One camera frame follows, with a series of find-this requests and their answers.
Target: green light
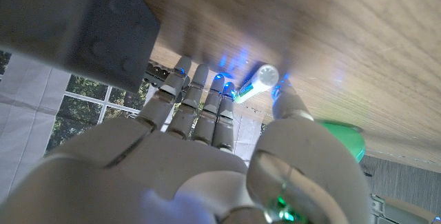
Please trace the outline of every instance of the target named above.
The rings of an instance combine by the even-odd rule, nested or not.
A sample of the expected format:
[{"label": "green light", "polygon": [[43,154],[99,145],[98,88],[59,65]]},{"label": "green light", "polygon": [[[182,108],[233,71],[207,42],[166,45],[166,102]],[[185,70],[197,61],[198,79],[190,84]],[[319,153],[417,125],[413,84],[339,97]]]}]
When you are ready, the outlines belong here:
[{"label": "green light", "polygon": [[279,204],[279,206],[281,207],[285,207],[287,205],[287,202],[285,202],[285,200],[283,200],[282,196],[279,196],[277,198],[277,203]]},{"label": "green light", "polygon": [[288,212],[285,212],[285,216],[284,217],[285,217],[285,220],[287,220],[287,221],[294,221],[294,216],[292,216]]},{"label": "green light", "polygon": [[300,223],[308,223],[308,219],[306,216],[297,214],[295,211],[291,209],[291,207],[287,204],[287,202],[279,196],[277,198],[277,208],[279,210],[279,217],[284,221],[299,221]]}]

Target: white curtain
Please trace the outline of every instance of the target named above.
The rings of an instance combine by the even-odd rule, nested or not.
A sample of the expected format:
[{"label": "white curtain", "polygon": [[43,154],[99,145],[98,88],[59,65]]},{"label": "white curtain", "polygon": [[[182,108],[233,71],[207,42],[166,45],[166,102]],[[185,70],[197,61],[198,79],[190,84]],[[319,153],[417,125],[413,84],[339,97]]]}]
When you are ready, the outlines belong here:
[{"label": "white curtain", "polygon": [[69,78],[11,56],[0,81],[0,202],[44,155]]}]

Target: green foliage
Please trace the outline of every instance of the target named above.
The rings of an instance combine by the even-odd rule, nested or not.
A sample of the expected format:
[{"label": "green foliage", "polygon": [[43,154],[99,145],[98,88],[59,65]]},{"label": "green foliage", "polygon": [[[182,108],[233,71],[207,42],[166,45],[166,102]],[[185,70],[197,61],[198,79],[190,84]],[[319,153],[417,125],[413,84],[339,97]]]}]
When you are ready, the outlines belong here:
[{"label": "green foliage", "polygon": [[112,107],[107,107],[107,109],[105,110],[105,114],[104,114],[104,120],[107,119],[112,119],[112,118],[116,118],[116,117],[124,117],[124,118],[132,118],[134,116],[134,113],[125,111],[125,110],[119,110],[116,108],[112,108]]},{"label": "green foliage", "polygon": [[143,82],[136,94],[113,88],[110,92],[109,102],[133,108],[135,110],[141,110],[144,106],[149,86],[149,83]]},{"label": "green foliage", "polygon": [[88,96],[99,100],[104,100],[107,92],[107,85],[85,79],[80,76],[72,75],[70,77],[66,91]]},{"label": "green foliage", "polygon": [[9,63],[9,59],[11,58],[11,54],[0,51],[0,74],[3,75],[6,70],[6,66]]},{"label": "green foliage", "polygon": [[[109,102],[140,110],[144,105],[149,86],[148,83],[142,83],[136,94],[112,88]],[[66,91],[104,100],[107,86],[72,75]],[[64,96],[46,150],[49,151],[74,135],[80,134],[93,125],[96,125],[101,108],[102,106],[96,103]],[[134,114],[131,112],[107,107],[103,120],[133,116]]]},{"label": "green foliage", "polygon": [[64,96],[46,151],[96,125],[101,105]]}]

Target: gray wall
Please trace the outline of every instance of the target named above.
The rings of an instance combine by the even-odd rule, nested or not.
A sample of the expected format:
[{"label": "gray wall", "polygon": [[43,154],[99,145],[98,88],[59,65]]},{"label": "gray wall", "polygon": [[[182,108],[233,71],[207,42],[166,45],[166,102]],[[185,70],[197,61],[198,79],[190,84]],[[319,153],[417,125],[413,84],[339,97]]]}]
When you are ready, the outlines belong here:
[{"label": "gray wall", "polygon": [[441,174],[408,165],[365,156],[360,165],[371,191],[417,205],[441,216]]}]

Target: robot finger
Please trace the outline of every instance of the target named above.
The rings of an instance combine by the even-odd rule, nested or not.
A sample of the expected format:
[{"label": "robot finger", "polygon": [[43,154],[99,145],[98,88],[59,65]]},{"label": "robot finger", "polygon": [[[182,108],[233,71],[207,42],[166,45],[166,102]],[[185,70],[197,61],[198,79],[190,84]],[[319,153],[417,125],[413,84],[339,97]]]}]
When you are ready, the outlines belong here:
[{"label": "robot finger", "polygon": [[214,128],[212,146],[226,152],[233,152],[233,101],[234,84],[229,82],[223,89],[222,100],[220,101],[216,126]]},{"label": "robot finger", "polygon": [[216,125],[219,103],[222,99],[224,82],[225,78],[222,75],[218,74],[214,77],[202,109],[201,117],[199,117],[198,123],[194,128],[192,140],[207,145],[212,144],[214,126]]},{"label": "robot finger", "polygon": [[137,121],[151,125],[153,130],[163,126],[174,106],[176,97],[183,87],[191,65],[192,61],[189,57],[179,59],[173,72],[168,75],[164,84],[138,114]]},{"label": "robot finger", "polygon": [[188,139],[207,76],[208,66],[199,65],[194,73],[193,81],[189,85],[187,94],[167,129],[169,134],[180,139]]}]

